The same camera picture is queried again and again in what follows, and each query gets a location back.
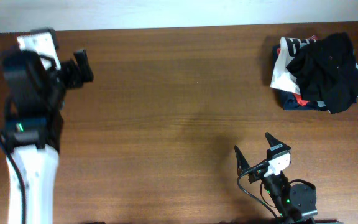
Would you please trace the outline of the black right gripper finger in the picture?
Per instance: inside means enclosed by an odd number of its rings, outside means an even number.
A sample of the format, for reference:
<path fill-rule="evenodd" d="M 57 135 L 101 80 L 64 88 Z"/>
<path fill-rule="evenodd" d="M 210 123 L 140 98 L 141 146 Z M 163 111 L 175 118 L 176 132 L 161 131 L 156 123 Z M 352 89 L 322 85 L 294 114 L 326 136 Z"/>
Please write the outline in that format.
<path fill-rule="evenodd" d="M 279 150 L 290 151 L 291 150 L 290 146 L 281 142 L 280 140 L 278 140 L 277 138 L 272 136 L 269 132 L 265 133 L 265 138 L 270 146 L 270 148 L 269 148 L 270 151 L 279 151 Z"/>
<path fill-rule="evenodd" d="M 250 165 L 237 145 L 234 146 L 234 152 L 236 155 L 237 175 L 241 176 L 250 168 Z"/>

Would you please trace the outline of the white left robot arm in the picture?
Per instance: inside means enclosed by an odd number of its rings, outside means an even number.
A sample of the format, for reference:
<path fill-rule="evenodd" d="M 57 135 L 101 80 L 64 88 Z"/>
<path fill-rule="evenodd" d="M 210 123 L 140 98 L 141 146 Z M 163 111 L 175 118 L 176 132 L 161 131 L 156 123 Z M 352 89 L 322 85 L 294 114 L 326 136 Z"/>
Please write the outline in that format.
<path fill-rule="evenodd" d="M 10 95 L 4 104 L 0 146 L 9 170 L 8 223 L 52 223 L 53 191 L 60 160 L 60 114 L 68 90 L 92 82 L 85 49 L 61 62 L 53 28 L 17 37 L 2 61 Z"/>

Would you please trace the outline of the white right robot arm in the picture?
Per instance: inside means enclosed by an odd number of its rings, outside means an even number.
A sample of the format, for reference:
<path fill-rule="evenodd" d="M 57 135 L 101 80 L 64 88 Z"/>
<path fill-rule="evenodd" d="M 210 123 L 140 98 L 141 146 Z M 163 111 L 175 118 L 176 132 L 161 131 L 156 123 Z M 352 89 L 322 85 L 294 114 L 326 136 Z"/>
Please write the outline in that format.
<path fill-rule="evenodd" d="M 265 138 L 270 146 L 266 158 L 254 166 L 250 166 L 239 147 L 234 146 L 237 186 L 264 206 L 276 223 L 314 223 L 314 216 L 318 214 L 315 185 L 302 179 L 288 180 L 283 171 L 291 164 L 291 147 L 268 132 Z M 241 179 L 245 176 L 251 184 L 261 181 L 259 189 L 267 191 L 273 205 L 242 186 Z"/>

